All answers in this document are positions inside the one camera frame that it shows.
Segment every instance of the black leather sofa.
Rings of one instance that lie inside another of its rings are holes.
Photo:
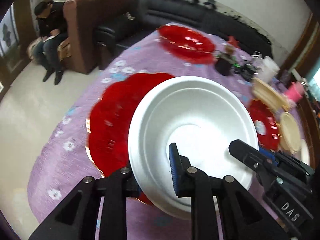
[[[108,49],[112,60],[156,28],[170,22],[220,36],[226,41],[232,35],[247,53],[259,51],[263,57],[272,58],[271,42],[257,30],[231,16],[204,5],[190,4],[187,0],[135,0],[127,14],[98,26],[94,30],[94,40]]]

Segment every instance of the black jacket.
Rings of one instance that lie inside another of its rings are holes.
[[[54,2],[47,18],[36,18],[41,37],[50,36],[50,31],[54,29],[59,29],[60,33],[67,31],[68,25],[62,11],[63,5],[64,2]]]

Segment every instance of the brown sofa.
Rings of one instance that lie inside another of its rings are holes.
[[[100,60],[92,38],[92,30],[116,15],[128,11],[134,0],[68,0],[64,17],[68,23],[71,57],[63,62],[68,69],[87,74]]]

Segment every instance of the paper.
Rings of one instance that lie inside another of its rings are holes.
[[[42,42],[46,42],[46,41],[48,41],[48,40],[51,40],[51,39],[53,39],[55,36],[57,36],[57,35],[50,36],[50,37],[46,38],[44,41],[42,41]]]

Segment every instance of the silver bolt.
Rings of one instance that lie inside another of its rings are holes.
[[[127,174],[129,171],[130,171],[130,169],[129,169],[128,167],[123,167],[123,168],[121,168],[121,170],[120,170],[120,172],[121,172],[122,174]]]
[[[91,176],[86,176],[84,177],[84,179],[82,180],[84,183],[90,183],[93,180],[93,177]]]
[[[193,173],[197,172],[197,169],[195,167],[189,167],[189,168],[187,168],[187,172],[193,174]]]
[[[281,179],[280,177],[277,177],[276,181],[278,182],[278,184],[282,184],[283,183],[283,179]]]
[[[235,181],[235,178],[232,177],[231,175],[225,176],[224,179],[225,179],[226,182],[229,182],[229,183],[232,183],[232,182]]]

